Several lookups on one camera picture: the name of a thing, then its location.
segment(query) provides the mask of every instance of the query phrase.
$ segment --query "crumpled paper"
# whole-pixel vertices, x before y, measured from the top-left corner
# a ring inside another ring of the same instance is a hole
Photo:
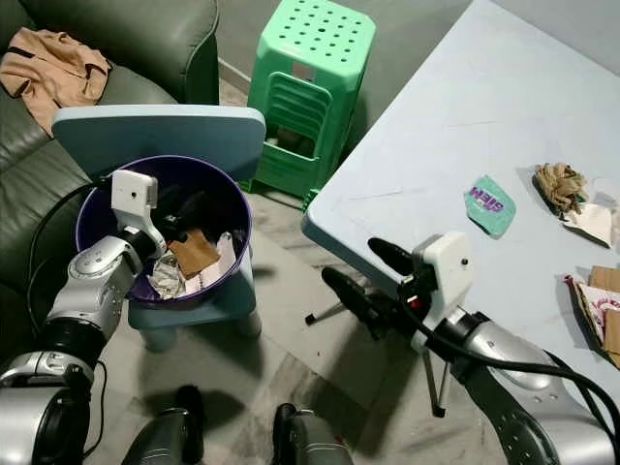
[[[536,167],[534,177],[542,196],[556,212],[560,215],[570,210],[581,213],[579,203],[588,200],[583,191],[586,181],[581,174],[566,163],[545,163]]]
[[[147,275],[149,284],[160,298],[176,298],[197,293],[220,279],[236,262],[233,248],[233,236],[223,232],[217,241],[220,259],[203,269],[191,279],[185,279],[181,273],[174,253],[167,251],[153,266],[153,274]]]

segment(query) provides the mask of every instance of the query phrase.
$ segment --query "purple trash bin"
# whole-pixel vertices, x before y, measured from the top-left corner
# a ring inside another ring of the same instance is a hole
[[[182,192],[188,195],[205,192],[213,201],[210,201],[204,209],[204,224],[197,226],[207,229],[209,235],[216,239],[223,232],[231,232],[236,254],[234,265],[215,283],[197,293],[169,299],[161,299],[149,284],[146,275],[152,272],[154,262],[146,263],[128,298],[141,305],[168,310],[191,309],[196,304],[212,298],[217,288],[237,272],[250,243],[252,230],[250,207],[236,183],[223,171],[203,160],[177,155],[143,158],[119,169],[156,177],[160,198],[172,186],[182,188]],[[151,216],[156,213],[157,208],[153,210]],[[110,194],[95,189],[86,198],[77,217],[77,249],[84,250],[102,237],[114,234],[116,231],[116,217],[110,207]]]

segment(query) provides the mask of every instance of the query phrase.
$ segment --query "light blue stool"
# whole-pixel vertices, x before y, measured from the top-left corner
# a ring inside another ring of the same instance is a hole
[[[264,119],[252,108],[202,105],[123,105],[62,108],[52,132],[89,176],[156,155],[196,157],[232,179],[251,178],[263,151]],[[160,310],[129,302],[129,324],[153,352],[170,348],[176,328],[235,321],[240,334],[257,337],[251,250],[237,273],[210,300],[190,310]]]

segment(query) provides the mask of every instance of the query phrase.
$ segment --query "tiled floor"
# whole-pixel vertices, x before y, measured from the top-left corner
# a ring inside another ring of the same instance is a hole
[[[243,94],[221,87],[223,105],[243,105]],[[329,264],[360,276],[301,234],[297,201],[273,192],[248,199],[262,335],[243,338],[227,324],[190,326],[178,331],[171,350],[152,354],[124,321],[103,356],[104,440],[85,463],[120,463],[140,429],[185,383],[203,396],[207,465],[267,465],[272,416],[282,402],[328,420],[357,465],[506,463],[462,388],[451,392],[448,417],[433,418],[420,360],[406,342],[395,335],[372,341],[338,305],[317,268]],[[303,318],[310,312],[333,316],[309,327]],[[98,431],[102,378],[98,371],[88,444]]]

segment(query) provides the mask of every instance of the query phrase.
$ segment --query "printed logo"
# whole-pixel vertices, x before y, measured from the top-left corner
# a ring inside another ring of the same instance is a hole
[[[472,187],[469,191],[469,195],[476,199],[476,203],[489,211],[499,212],[504,209],[504,204],[491,196],[488,192],[484,192],[483,189],[479,189],[476,186]]]

